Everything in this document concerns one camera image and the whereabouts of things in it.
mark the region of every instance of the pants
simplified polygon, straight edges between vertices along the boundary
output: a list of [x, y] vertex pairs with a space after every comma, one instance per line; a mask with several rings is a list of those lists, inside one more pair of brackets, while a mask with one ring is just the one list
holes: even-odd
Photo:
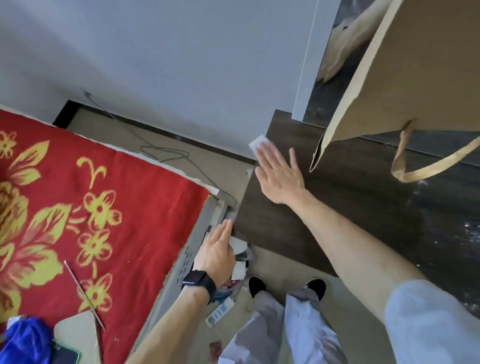
[[254, 305], [252, 317], [225, 348], [218, 364], [276, 364], [284, 323], [295, 364], [347, 364], [311, 289], [288, 294], [285, 309], [265, 291], [256, 294]]

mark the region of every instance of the black baseboard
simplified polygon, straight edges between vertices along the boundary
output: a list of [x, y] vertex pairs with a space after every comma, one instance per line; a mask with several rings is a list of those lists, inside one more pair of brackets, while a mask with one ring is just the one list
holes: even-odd
[[68, 100], [53, 122], [53, 125], [58, 128], [67, 129], [81, 106], [82, 104], [78, 102]]
[[[82, 104], [80, 104], [80, 105], [85, 110], [94, 112], [94, 113], [99, 114], [99, 115], [106, 116], [107, 118], [111, 118], [111, 116], [108, 115], [108, 113], [106, 113], [103, 110], [96, 109], [96, 108], [93, 108], [93, 107], [88, 106], [88, 105], [82, 105]], [[175, 133], [167, 132], [166, 130], [159, 129], [159, 128], [156, 128], [156, 127], [151, 126], [151, 125], [143, 124], [142, 122], [138, 122], [138, 121], [135, 121], [135, 120], [132, 120], [132, 119], [124, 118], [122, 116], [118, 116], [118, 115], [115, 115], [115, 114], [113, 114], [113, 115], [115, 116], [115, 118], [117, 118], [121, 122], [124, 122], [125, 124], [136, 126], [137, 128], [148, 130], [149, 132], [160, 134], [160, 135], [166, 136], [168, 138], [172, 138], [172, 139], [178, 140], [180, 142], [184, 142], [184, 143], [190, 144], [192, 146], [196, 146], [196, 147], [201, 148], [201, 149], [209, 150], [211, 152], [214, 152], [214, 153], [217, 153], [217, 154], [220, 154], [220, 155], [232, 158], [232, 159], [239, 160], [240, 162], [248, 163], [248, 164], [251, 164], [251, 165], [255, 165], [255, 163], [256, 163], [255, 159], [247, 158], [247, 157], [241, 156], [241, 155], [236, 154], [236, 153], [228, 152], [226, 150], [216, 148], [214, 146], [210, 146], [208, 144], [201, 143], [201, 142], [198, 142], [196, 140], [186, 138], [184, 136], [181, 136], [181, 135], [178, 135], [178, 134], [175, 134]]]

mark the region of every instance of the beige tile floor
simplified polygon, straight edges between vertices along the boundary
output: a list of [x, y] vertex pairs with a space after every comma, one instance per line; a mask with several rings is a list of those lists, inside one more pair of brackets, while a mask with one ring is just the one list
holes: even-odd
[[[132, 152], [140, 152], [145, 143], [133, 135], [134, 130], [156, 146], [176, 148], [190, 152], [190, 158], [223, 190], [241, 201], [248, 184], [247, 169], [252, 166], [237, 160], [179, 142], [152, 132], [125, 126], [104, 116], [80, 110], [73, 119], [69, 130], [90, 139], [122, 147]], [[165, 152], [153, 151], [157, 158], [168, 158]], [[206, 178], [185, 160], [171, 161], [170, 164], [187, 175], [209, 183]], [[270, 292], [283, 302], [285, 294], [295, 290], [312, 277], [323, 277], [328, 283], [322, 300], [322, 313], [337, 331], [350, 364], [389, 364], [395, 363], [392, 348], [384, 326], [363, 306], [345, 287], [340, 279], [294, 262], [288, 258], [252, 247], [256, 260], [251, 264], [250, 273], [262, 277]], [[205, 316], [212, 311], [207, 307]], [[202, 322], [195, 333], [190, 348], [189, 363], [210, 363], [208, 344], [222, 340], [225, 347], [235, 332], [248, 320], [252, 311], [252, 300], [246, 290], [240, 292], [235, 307], [210, 329]], [[288, 345], [284, 340], [279, 364], [291, 363]]]

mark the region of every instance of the person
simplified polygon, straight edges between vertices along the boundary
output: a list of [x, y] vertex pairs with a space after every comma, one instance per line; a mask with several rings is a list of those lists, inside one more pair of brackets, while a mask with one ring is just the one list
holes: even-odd
[[[290, 165], [272, 143], [257, 149], [255, 174], [262, 192], [289, 206], [310, 229], [344, 284], [385, 324], [397, 363], [480, 363], [480, 320], [393, 249], [318, 201], [305, 189], [294, 150], [289, 154]], [[235, 264], [228, 243], [232, 226], [228, 220], [216, 227], [193, 265], [217, 287]], [[250, 278], [255, 312], [218, 363], [276, 363], [283, 325], [295, 364], [346, 363], [335, 332], [320, 313], [325, 288], [321, 279], [313, 279], [287, 295], [284, 308], [261, 279]], [[127, 363], [181, 363], [208, 302], [207, 289], [183, 288]]]

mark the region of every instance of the shoe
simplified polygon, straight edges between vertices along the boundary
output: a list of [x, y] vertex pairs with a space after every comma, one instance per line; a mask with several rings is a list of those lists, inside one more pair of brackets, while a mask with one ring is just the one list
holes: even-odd
[[251, 276], [248, 278], [248, 290], [252, 298], [255, 298], [255, 295], [260, 291], [268, 292], [267, 286], [265, 286], [264, 281], [257, 276]]
[[327, 284], [321, 278], [314, 278], [305, 284], [303, 289], [306, 288], [310, 288], [312, 291], [314, 291], [318, 296], [318, 300], [321, 301], [323, 296], [325, 295]]

